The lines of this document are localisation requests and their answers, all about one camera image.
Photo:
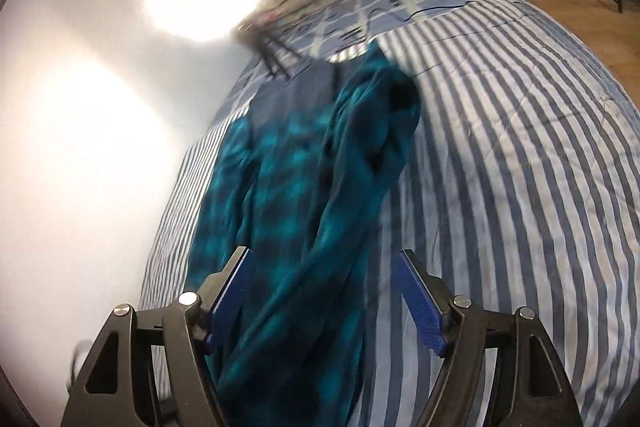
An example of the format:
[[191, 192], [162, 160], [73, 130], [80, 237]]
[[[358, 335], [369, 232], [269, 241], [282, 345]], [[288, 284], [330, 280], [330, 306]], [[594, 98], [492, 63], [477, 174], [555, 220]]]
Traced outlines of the teal plaid fleece jacket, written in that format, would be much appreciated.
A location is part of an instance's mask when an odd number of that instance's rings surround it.
[[272, 80], [222, 141], [186, 287], [240, 246], [255, 275], [209, 360], [232, 426], [343, 426], [357, 403], [371, 233], [407, 164], [421, 99], [376, 43]]

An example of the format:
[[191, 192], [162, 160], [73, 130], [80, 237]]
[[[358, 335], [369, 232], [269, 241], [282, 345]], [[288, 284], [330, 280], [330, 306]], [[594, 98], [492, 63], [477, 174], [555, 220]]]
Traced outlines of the striped blue white quilt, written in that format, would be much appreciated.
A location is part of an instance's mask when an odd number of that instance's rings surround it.
[[533, 5], [480, 0], [378, 36], [422, 119], [381, 209], [355, 426], [412, 426], [438, 360], [392, 285], [410, 248], [483, 307], [536, 310], [582, 421], [639, 379], [639, 114], [577, 37]]

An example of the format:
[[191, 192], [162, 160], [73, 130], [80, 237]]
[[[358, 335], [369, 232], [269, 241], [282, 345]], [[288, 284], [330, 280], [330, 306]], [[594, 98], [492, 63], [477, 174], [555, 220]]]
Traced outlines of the blue checkered bed sheet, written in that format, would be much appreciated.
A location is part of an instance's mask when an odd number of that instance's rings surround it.
[[268, 31], [276, 38], [269, 49], [291, 74], [297, 55], [331, 62], [355, 57], [379, 34], [473, 1], [478, 0], [340, 0], [288, 29]]

